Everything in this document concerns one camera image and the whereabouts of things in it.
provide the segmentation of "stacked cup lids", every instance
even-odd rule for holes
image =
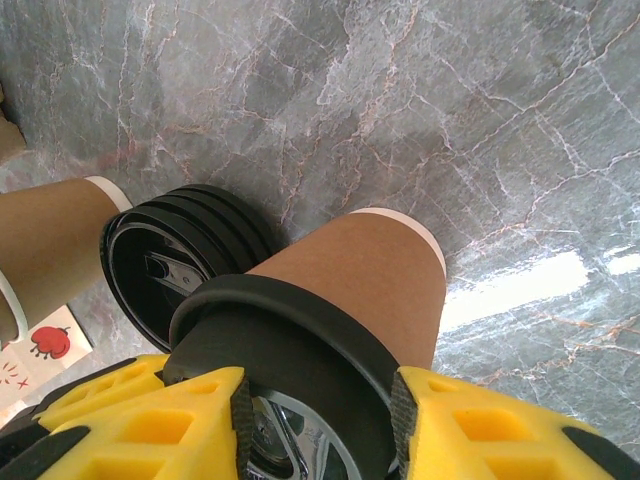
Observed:
[[[235,195],[187,185],[112,218],[100,256],[107,283],[131,322],[169,350],[174,311],[218,275],[244,273],[276,251],[267,222]]]

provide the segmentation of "gray marble floor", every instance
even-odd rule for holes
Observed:
[[[0,187],[209,182],[290,240],[402,210],[447,257],[437,370],[639,458],[639,71],[635,0],[2,2]],[[104,284],[72,308],[96,350],[58,381],[151,350]]]

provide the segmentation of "yellow plastic part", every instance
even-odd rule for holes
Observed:
[[[418,406],[409,480],[605,480],[562,432],[589,425],[427,370],[401,367]]]
[[[61,425],[91,431],[40,479],[237,479],[230,400],[243,376],[222,368]]]
[[[155,373],[169,355],[140,355],[135,362],[78,385],[42,412],[38,423],[49,431],[81,415],[164,388]]]

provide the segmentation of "brown paper cup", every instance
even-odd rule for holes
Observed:
[[[0,195],[0,341],[15,340],[102,275],[100,235],[131,204],[102,177]]]
[[[366,327],[401,365],[431,367],[444,257],[406,215],[369,208],[339,217],[248,273],[315,293]]]

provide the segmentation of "red apple print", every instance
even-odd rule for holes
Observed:
[[[71,348],[71,342],[69,341],[69,334],[66,328],[55,327],[42,327],[33,332],[31,335],[31,341],[36,344],[31,349],[31,352],[36,352],[36,357],[40,354],[44,354],[46,360],[48,356],[51,356],[54,360],[64,357],[69,348]]]

